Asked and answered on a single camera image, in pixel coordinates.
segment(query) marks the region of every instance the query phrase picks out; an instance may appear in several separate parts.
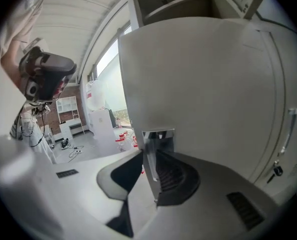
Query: shelf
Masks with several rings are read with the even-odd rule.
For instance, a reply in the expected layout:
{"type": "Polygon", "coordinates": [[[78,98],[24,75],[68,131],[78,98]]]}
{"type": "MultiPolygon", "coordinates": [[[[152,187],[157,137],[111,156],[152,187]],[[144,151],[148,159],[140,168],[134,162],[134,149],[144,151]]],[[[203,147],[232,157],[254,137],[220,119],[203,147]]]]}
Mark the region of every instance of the shelf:
{"type": "Polygon", "coordinates": [[[152,11],[143,22],[145,25],[183,17],[211,17],[212,0],[174,0],[152,11]]]}
{"type": "Polygon", "coordinates": [[[63,105],[63,111],[65,112],[68,112],[68,111],[71,111],[72,110],[72,107],[71,107],[71,104],[66,104],[66,105],[63,105]]]}
{"type": "Polygon", "coordinates": [[[67,98],[61,98],[61,101],[62,101],[63,106],[68,105],[68,104],[71,103],[69,97],[67,97],[67,98]]]}

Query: door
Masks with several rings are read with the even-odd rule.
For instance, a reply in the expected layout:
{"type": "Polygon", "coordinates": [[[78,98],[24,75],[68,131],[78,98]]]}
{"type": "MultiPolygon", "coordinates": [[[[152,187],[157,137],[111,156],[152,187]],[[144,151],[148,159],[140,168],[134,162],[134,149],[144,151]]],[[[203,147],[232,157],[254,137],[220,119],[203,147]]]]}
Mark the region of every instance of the door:
{"type": "MultiPolygon", "coordinates": [[[[142,132],[175,129],[175,152],[254,176],[269,141],[277,140],[270,138],[275,79],[259,31],[216,18],[176,18],[137,29],[120,46],[140,148],[142,132]]],[[[145,156],[144,166],[149,170],[145,156]]]]}
{"type": "Polygon", "coordinates": [[[255,185],[283,204],[297,193],[297,34],[280,26],[269,25],[265,43],[274,52],[271,57],[279,60],[285,86],[285,106],[283,124],[278,142],[266,167],[257,177],[255,185]],[[275,161],[281,166],[283,174],[273,175],[275,161]]]}

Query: white cabinet unit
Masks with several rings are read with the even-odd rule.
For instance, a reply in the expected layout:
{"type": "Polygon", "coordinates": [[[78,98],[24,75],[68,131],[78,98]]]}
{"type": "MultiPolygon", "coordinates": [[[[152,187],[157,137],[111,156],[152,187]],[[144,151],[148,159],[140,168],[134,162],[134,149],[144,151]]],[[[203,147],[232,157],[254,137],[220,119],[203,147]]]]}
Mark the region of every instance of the white cabinet unit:
{"type": "Polygon", "coordinates": [[[72,113],[72,119],[71,120],[67,120],[66,123],[62,123],[59,125],[60,131],[62,133],[62,137],[63,139],[73,139],[70,127],[71,126],[75,126],[75,125],[81,125],[83,133],[84,132],[84,128],[83,128],[83,124],[82,121],[80,119],[80,113],[79,113],[79,109],[78,109],[78,103],[77,103],[77,99],[75,96],[71,96],[71,97],[65,97],[65,98],[59,98],[56,101],[56,108],[57,108],[57,115],[58,115],[58,120],[61,123],[61,113],[65,113],[65,112],[71,112],[72,113]]]}
{"type": "Polygon", "coordinates": [[[128,0],[132,29],[183,17],[251,19],[262,0],[128,0]]]}

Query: key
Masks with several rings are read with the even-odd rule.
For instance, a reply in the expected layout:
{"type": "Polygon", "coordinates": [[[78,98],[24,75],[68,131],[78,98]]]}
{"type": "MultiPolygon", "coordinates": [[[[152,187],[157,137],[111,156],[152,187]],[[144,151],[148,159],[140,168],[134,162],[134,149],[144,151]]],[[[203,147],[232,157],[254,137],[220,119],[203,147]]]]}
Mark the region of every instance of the key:
{"type": "Polygon", "coordinates": [[[279,162],[280,161],[278,161],[278,160],[274,162],[274,165],[273,165],[273,171],[274,171],[274,173],[273,173],[273,175],[271,177],[269,177],[269,179],[266,182],[266,184],[270,183],[274,179],[275,176],[279,176],[279,177],[282,176],[283,169],[282,169],[281,166],[278,165],[279,162]]]}
{"type": "Polygon", "coordinates": [[[274,168],[274,173],[276,174],[276,176],[282,176],[282,174],[283,174],[282,167],[281,166],[276,166],[274,168]]]}
{"type": "Polygon", "coordinates": [[[275,173],[273,173],[273,175],[271,177],[269,177],[268,181],[266,182],[266,184],[269,184],[275,177],[275,173]]]}

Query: ceiling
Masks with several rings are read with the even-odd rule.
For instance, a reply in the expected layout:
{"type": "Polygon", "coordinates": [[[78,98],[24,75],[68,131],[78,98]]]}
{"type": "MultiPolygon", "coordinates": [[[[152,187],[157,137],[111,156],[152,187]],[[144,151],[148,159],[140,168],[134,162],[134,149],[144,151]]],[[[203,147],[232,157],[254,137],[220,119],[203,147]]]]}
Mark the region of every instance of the ceiling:
{"type": "Polygon", "coordinates": [[[119,0],[44,0],[31,40],[42,37],[50,53],[65,56],[77,64],[82,60],[102,20],[119,0]]]}

